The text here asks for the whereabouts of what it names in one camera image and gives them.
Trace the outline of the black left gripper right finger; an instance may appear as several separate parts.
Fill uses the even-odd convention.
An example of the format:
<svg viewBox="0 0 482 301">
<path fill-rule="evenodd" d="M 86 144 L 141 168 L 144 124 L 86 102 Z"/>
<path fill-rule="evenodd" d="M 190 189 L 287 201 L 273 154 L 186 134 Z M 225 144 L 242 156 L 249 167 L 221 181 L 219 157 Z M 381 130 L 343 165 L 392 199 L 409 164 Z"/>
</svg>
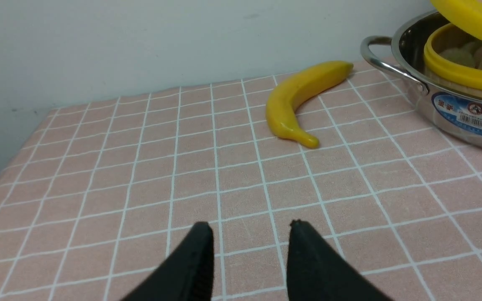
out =
<svg viewBox="0 0 482 301">
<path fill-rule="evenodd" d="M 290 301 L 391 300 L 303 220 L 290 223 L 287 296 Z"/>
</svg>

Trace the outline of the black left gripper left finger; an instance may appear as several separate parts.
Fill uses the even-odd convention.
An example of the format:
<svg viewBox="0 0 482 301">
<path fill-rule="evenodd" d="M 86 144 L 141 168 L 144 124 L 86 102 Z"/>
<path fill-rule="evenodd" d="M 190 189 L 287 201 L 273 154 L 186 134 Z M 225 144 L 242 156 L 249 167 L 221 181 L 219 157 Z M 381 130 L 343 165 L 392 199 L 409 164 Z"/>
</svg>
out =
<svg viewBox="0 0 482 301">
<path fill-rule="evenodd" d="M 182 242 L 123 301 L 210 301 L 214 282 L 214 237 L 208 222 L 196 222 Z"/>
</svg>

